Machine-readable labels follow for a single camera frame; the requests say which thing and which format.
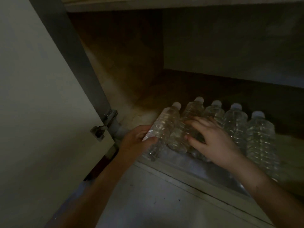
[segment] person's left thumb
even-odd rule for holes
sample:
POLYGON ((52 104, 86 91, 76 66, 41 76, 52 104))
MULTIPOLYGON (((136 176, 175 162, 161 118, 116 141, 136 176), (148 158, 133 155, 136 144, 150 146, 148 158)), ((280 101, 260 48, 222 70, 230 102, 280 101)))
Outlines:
POLYGON ((151 145, 155 144, 156 142, 157 142, 157 137, 151 137, 141 142, 140 145, 142 152, 146 151, 151 145))

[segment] hand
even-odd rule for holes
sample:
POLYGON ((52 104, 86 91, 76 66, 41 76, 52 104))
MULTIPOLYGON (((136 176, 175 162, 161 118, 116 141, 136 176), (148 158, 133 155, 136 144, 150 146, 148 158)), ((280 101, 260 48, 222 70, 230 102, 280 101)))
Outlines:
POLYGON ((121 164, 126 165, 127 168, 131 166, 139 155, 157 142, 157 137, 151 137, 142 141, 150 128, 151 125, 138 126, 127 133, 121 142, 115 159, 120 161, 121 164))
POLYGON ((230 169, 236 159, 242 157, 239 148, 234 144, 229 135, 218 125, 214 118, 209 118, 209 120, 207 120, 200 117, 194 117, 193 119, 194 120, 189 120, 185 123, 198 130, 205 137, 206 144, 187 135, 186 139, 190 145, 215 164, 224 169, 230 169))

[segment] person's right arm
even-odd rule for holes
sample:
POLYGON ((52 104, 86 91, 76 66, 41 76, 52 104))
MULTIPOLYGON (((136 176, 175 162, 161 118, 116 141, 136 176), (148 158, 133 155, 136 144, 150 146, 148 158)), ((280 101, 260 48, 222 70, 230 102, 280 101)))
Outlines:
POLYGON ((231 172, 276 227, 304 227, 304 206, 243 156, 214 119, 195 117, 186 123, 198 130, 206 141, 204 144, 187 136, 190 145, 231 172))

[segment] person's left hand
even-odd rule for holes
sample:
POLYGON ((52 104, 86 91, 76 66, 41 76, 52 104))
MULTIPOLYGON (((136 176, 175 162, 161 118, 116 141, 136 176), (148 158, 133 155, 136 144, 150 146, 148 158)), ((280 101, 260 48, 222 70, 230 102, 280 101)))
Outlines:
POLYGON ((151 137, 142 141, 150 128, 151 125, 138 126, 127 133, 123 138, 118 154, 115 157, 116 161, 129 167, 134 163, 139 155, 141 155, 152 144, 155 144, 157 142, 157 137, 151 137))

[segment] forearm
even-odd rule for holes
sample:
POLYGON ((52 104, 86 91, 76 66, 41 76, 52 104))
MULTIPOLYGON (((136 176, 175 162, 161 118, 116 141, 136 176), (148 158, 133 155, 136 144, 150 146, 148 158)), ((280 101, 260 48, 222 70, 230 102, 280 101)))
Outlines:
POLYGON ((276 227, 304 227, 303 205, 249 159, 240 157, 229 171, 276 227))
POLYGON ((94 228, 113 189, 127 169, 117 157, 101 172, 93 185, 77 200, 56 227, 94 228))

